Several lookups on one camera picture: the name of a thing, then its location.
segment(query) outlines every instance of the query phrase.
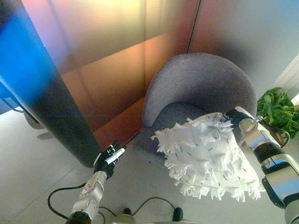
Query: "black cable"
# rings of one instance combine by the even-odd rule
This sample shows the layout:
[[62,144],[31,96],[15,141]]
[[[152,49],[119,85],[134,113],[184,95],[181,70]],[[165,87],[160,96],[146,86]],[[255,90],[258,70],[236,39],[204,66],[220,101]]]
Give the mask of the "black cable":
[[275,130],[281,131],[281,132],[283,132],[283,133],[285,133],[285,134],[287,135],[287,140],[286,140],[285,143],[284,143],[282,146],[280,146],[280,147],[282,147],[282,148],[285,147],[286,144],[290,141],[291,137],[290,137],[290,134],[289,134],[287,131],[285,131],[285,130],[283,130],[283,129],[281,129],[281,128],[278,128],[278,127],[271,126],[271,125],[269,125],[268,123],[266,123],[265,121],[262,121],[262,123],[264,123],[264,125],[266,125],[266,126],[269,126],[270,128],[273,128],[273,129],[275,129]]
[[116,214],[114,214],[110,209],[106,208],[106,207],[99,207],[99,209],[106,209],[107,211],[109,211],[112,215],[116,216]]
[[62,218],[64,218],[64,219],[68,220],[69,218],[68,218],[67,216],[65,216],[65,215],[63,215],[63,214],[61,214],[61,213],[59,213],[58,211],[56,211],[56,210],[51,206],[50,199],[51,199],[52,195],[55,194],[55,193],[58,192],[58,191],[61,191],[61,190],[72,190],[72,189],[82,188],[82,187],[85,186],[85,184],[86,184],[86,183],[83,183],[83,184],[81,184],[81,185],[79,185],[79,186],[71,187],[71,188],[58,188],[58,189],[52,191],[51,194],[50,194],[49,197],[48,197],[48,207],[49,207],[49,209],[50,209],[51,211],[53,211],[56,215],[58,215],[58,216],[60,216],[60,217],[62,217]]
[[103,216],[103,219],[104,219],[104,224],[106,223],[106,219],[105,219],[105,216],[102,214],[102,213],[100,213],[100,212],[98,212],[99,214],[101,214],[102,216]]
[[148,201],[150,201],[152,199],[160,199],[160,200],[166,201],[166,202],[168,202],[173,207],[173,209],[175,209],[175,207],[169,201],[167,201],[166,199],[163,199],[163,198],[160,198],[160,197],[151,197],[148,200],[146,200],[145,202],[143,202],[142,205],[132,214],[132,216],[134,216],[142,208],[142,206],[144,206],[144,204],[146,202],[148,202]]

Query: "green leaves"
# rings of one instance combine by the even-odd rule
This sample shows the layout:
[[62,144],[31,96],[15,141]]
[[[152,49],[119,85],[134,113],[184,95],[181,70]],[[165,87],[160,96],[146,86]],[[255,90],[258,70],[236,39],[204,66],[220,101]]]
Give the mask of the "green leaves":
[[299,131],[299,106],[294,106],[287,92],[276,87],[268,90],[257,102],[257,115],[269,125],[287,131],[294,138]]

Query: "plant pot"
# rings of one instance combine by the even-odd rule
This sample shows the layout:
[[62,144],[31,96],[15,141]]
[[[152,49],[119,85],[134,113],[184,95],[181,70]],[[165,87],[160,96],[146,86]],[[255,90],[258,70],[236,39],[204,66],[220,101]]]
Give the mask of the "plant pot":
[[287,135],[276,129],[276,128],[273,128],[271,127],[268,123],[263,123],[263,126],[269,130],[271,136],[275,139],[275,141],[277,141],[277,143],[282,147],[282,146],[285,146],[285,143],[286,143],[286,140],[287,140]]

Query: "dark gray pillar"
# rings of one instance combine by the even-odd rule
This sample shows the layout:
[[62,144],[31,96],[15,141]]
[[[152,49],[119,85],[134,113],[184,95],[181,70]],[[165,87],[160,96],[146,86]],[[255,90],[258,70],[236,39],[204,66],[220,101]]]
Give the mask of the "dark gray pillar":
[[92,167],[101,149],[24,6],[19,0],[1,0],[0,6],[0,82],[83,165]]

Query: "white fringed cloth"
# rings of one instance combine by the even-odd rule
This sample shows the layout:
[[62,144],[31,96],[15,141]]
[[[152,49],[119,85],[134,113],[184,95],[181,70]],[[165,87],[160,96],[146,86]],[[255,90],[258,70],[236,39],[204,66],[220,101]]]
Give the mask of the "white fringed cloth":
[[209,192],[221,200],[225,192],[245,202],[245,191],[261,197],[263,186],[235,141],[231,123],[221,113],[211,113],[183,125],[156,131],[158,152],[165,153],[170,177],[181,184],[185,196],[201,198]]

